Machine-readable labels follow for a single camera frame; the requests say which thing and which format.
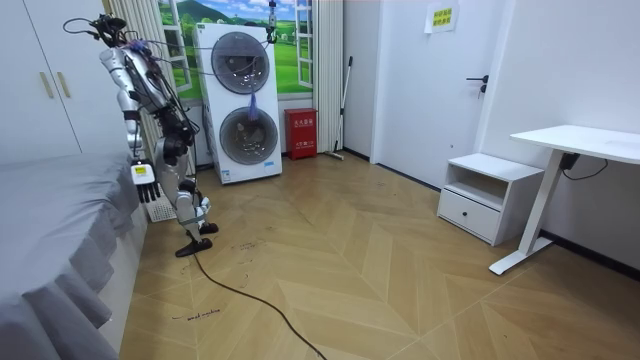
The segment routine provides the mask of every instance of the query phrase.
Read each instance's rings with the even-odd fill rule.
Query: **broom handle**
[[[333,145],[333,152],[338,151],[338,141],[340,140],[340,134],[342,134],[342,123],[344,122],[344,103],[347,100],[347,88],[349,87],[349,76],[351,75],[351,63],[353,63],[353,56],[349,56],[347,80],[344,83],[344,92],[342,93],[342,103],[340,104],[340,121],[338,123],[338,134],[336,135],[336,143]]]

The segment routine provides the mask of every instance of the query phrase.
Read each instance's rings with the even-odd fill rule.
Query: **white standing desk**
[[[565,153],[589,155],[640,165],[640,134],[562,125],[513,134],[511,139],[545,146],[553,151],[518,250],[489,267],[489,270],[497,275],[502,275],[538,250],[551,244],[551,240],[538,235],[544,214],[562,172],[559,165]]]

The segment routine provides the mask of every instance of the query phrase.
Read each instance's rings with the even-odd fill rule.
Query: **white wardrobe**
[[[126,151],[118,89],[98,58],[106,45],[62,30],[73,17],[96,19],[102,2],[5,0],[3,9],[0,164]]]

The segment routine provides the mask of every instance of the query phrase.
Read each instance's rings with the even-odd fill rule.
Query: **washing machine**
[[[275,57],[266,41],[262,27],[196,24],[203,123],[223,184],[282,173]]]

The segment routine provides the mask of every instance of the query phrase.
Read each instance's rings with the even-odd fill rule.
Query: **washing machine door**
[[[239,31],[218,39],[211,52],[211,66],[220,84],[236,94],[258,91],[269,78],[269,57],[263,44]]]
[[[231,160],[254,165],[271,156],[278,144],[274,120],[258,109],[258,119],[249,120],[249,108],[232,111],[220,126],[220,145]]]

